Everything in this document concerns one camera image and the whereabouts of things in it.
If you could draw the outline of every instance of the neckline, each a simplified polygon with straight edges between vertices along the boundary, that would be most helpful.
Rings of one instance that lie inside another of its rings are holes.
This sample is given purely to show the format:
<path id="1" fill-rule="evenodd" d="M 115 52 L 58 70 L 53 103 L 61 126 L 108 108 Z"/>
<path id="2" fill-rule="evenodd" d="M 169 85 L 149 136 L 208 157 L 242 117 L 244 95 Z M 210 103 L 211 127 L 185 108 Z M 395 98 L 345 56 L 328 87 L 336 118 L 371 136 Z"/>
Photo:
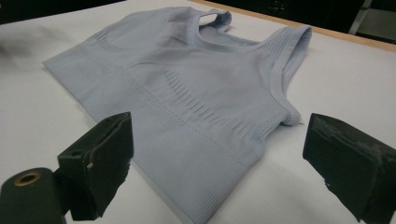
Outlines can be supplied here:
<path id="1" fill-rule="evenodd" d="M 234 39 L 236 41 L 241 41 L 241 42 L 247 42 L 247 43 L 253 43 L 253 45 L 250 46 L 234 46 L 234 45 L 227 45 L 227 44 L 220 44 L 220 43 L 216 43 L 216 42 L 212 42 L 210 40 L 205 39 L 201 33 L 200 33 L 200 19 L 204 16 L 208 16 L 208 15 L 217 15 L 217 17 L 215 18 L 214 21 L 210 22 L 207 25 L 211 25 L 213 26 L 213 28 L 215 28 L 215 30 L 217 31 L 217 33 L 221 33 L 221 35 L 223 36 L 227 36 L 230 39 Z M 249 39 L 245 39 L 242 37 L 238 37 L 235 35 L 229 35 L 227 33 L 225 33 L 225 31 L 230 27 L 231 24 L 231 20 L 232 20 L 232 15 L 229 11 L 218 11 L 217 9 L 212 9 L 210 11 L 207 12 L 202 12 L 200 14 L 198 14 L 195 17 L 195 20 L 193 21 L 193 37 L 194 37 L 194 41 L 195 43 L 200 46 L 203 47 L 205 49 L 210 49 L 210 50 L 214 50 L 214 51 L 224 51 L 224 52 L 248 52 L 248 51 L 253 51 L 254 49 L 259 49 L 262 47 L 262 45 L 264 45 L 270 38 L 268 37 L 267 39 L 263 40 L 263 41 L 253 41 L 253 40 L 249 40 Z"/>

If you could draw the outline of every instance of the seamless crop top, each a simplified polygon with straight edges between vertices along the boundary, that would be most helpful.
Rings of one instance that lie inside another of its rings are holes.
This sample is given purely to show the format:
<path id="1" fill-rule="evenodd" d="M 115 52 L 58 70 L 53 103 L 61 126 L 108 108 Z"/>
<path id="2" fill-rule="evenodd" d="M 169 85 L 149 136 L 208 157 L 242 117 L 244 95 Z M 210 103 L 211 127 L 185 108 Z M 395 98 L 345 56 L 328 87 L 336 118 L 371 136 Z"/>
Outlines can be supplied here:
<path id="1" fill-rule="evenodd" d="M 139 12 L 44 62 L 96 121 L 131 111 L 134 162 L 194 223 L 262 157 L 268 133 L 300 120 L 285 92 L 311 28 L 255 42 L 226 34 L 230 22 L 227 11 Z"/>

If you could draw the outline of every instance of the clamp jaw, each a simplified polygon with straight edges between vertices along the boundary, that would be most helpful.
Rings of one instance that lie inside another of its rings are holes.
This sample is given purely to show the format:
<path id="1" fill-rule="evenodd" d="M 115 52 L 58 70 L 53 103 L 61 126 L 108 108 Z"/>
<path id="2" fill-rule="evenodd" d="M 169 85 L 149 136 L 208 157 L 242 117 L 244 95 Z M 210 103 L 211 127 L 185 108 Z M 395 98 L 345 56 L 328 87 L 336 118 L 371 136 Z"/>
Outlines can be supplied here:
<path id="1" fill-rule="evenodd" d="M 351 125 L 312 114 L 303 157 L 360 221 L 388 224 L 396 210 L 396 150 Z"/>
<path id="2" fill-rule="evenodd" d="M 102 120 L 59 154 L 59 169 L 35 168 L 7 180 L 2 224 L 61 224 L 101 217 L 128 175 L 134 155 L 131 114 Z"/>

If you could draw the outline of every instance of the tabletop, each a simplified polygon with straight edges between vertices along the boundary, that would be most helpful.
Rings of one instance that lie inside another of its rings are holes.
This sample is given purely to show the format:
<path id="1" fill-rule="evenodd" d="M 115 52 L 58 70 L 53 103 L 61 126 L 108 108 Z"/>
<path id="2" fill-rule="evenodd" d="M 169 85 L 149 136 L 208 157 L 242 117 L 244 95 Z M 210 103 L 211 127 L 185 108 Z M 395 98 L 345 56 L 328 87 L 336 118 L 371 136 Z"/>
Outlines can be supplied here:
<path id="1" fill-rule="evenodd" d="M 95 125 L 42 63 L 130 13 L 161 7 L 213 6 L 185 0 L 129 0 L 0 25 L 0 183 L 30 168 L 56 170 L 57 155 Z M 264 40 L 285 26 L 232 14 L 229 33 L 247 39 Z M 288 90 L 288 99 L 305 124 L 279 126 L 268 136 L 263 158 L 209 223 L 357 223 L 303 159 L 307 122 L 311 113 L 331 116 L 396 147 L 395 71 L 396 53 L 391 50 L 313 33 Z M 69 214 L 66 219 L 75 223 Z M 133 165 L 104 217 L 95 223 L 180 220 Z"/>

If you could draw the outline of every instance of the wooden edge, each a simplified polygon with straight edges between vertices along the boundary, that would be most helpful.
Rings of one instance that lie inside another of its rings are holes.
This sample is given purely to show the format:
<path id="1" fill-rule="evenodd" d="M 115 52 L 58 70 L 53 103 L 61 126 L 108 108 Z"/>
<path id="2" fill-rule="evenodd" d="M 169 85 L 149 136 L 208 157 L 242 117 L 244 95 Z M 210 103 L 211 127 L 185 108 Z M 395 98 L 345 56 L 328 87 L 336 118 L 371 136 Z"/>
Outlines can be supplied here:
<path id="1" fill-rule="evenodd" d="M 259 18 L 259 19 L 263 19 L 263 20 L 267 20 L 267 21 L 274 21 L 274 22 L 282 23 L 282 24 L 289 25 L 289 26 L 302 25 L 301 23 L 296 22 L 296 21 L 288 21 L 288 20 L 277 18 L 277 17 L 267 16 L 267 15 L 264 15 L 261 13 L 244 10 L 244 9 L 237 8 L 237 7 L 229 7 L 229 6 L 225 6 L 225 5 L 218 4 L 218 3 L 208 2 L 205 0 L 189 0 L 189 1 L 194 2 L 194 3 L 199 3 L 202 5 L 206 5 L 209 7 L 216 7 L 216 8 L 244 14 L 247 16 L 251 16 L 251 17 L 255 17 L 255 18 Z M 348 35 L 348 34 L 336 32 L 336 31 L 332 31 L 332 30 L 327 30 L 327 29 L 323 29 L 323 28 L 315 27 L 315 26 L 313 26 L 313 31 L 315 33 L 318 33 L 321 35 L 328 35 L 328 36 L 335 37 L 338 39 L 343 39 L 343 40 L 346 40 L 349 42 L 358 43 L 358 44 L 370 46 L 370 47 L 377 48 L 377 49 L 384 49 L 384 50 L 396 52 L 396 45 L 388 44 L 385 42 L 380 42 L 380 41 L 376 41 L 373 39 L 368 39 L 368 38 L 355 36 L 355 35 Z"/>

